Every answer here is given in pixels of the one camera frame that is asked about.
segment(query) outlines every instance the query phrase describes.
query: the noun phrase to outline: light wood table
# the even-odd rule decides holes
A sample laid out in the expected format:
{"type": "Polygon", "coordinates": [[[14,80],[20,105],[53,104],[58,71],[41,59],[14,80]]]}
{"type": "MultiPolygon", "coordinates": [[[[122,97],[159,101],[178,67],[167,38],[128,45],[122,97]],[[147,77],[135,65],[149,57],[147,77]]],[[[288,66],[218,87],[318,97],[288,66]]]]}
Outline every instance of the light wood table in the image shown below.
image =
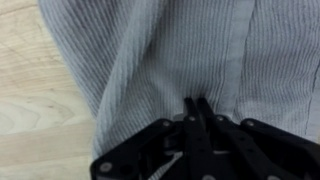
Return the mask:
{"type": "Polygon", "coordinates": [[[0,4],[0,180],[88,180],[94,121],[37,1],[0,4]]]}

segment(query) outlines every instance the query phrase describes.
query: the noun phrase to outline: gray corduroy fabric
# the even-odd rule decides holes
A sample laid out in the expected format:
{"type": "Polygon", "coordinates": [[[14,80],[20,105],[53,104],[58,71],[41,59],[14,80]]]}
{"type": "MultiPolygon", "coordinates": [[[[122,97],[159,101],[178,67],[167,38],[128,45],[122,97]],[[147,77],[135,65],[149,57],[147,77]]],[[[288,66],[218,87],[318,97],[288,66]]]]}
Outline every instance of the gray corduroy fabric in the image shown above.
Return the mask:
{"type": "Polygon", "coordinates": [[[94,158],[204,96],[315,140],[318,0],[40,0],[96,119],[94,158]]]}

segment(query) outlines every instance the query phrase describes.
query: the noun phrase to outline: wooden surface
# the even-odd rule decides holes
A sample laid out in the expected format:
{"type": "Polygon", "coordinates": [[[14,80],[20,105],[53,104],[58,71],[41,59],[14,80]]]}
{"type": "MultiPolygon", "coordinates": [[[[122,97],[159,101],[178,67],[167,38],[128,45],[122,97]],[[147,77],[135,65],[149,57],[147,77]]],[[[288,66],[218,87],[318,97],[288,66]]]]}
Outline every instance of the wooden surface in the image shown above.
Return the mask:
{"type": "Polygon", "coordinates": [[[0,180],[89,179],[93,120],[36,0],[0,0],[0,180]]]}

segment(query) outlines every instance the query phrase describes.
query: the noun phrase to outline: cloth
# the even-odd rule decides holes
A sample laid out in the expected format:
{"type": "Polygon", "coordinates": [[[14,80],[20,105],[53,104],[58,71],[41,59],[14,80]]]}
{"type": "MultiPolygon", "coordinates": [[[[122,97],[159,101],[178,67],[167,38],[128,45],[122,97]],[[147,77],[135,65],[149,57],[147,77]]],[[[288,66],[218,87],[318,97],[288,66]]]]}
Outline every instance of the cloth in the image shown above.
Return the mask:
{"type": "Polygon", "coordinates": [[[95,118],[93,157],[185,97],[316,140],[318,0],[40,0],[95,118]]]}

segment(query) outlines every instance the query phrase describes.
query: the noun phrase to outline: black mechanism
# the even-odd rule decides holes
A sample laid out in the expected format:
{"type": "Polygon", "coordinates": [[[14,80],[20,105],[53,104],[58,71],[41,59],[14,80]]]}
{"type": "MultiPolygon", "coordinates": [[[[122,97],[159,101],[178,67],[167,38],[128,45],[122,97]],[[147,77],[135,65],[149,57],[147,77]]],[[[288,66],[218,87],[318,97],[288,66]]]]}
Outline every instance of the black mechanism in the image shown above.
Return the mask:
{"type": "Polygon", "coordinates": [[[205,98],[185,99],[182,121],[159,119],[91,165],[92,180],[320,180],[320,146],[265,124],[215,115],[205,98]]]}

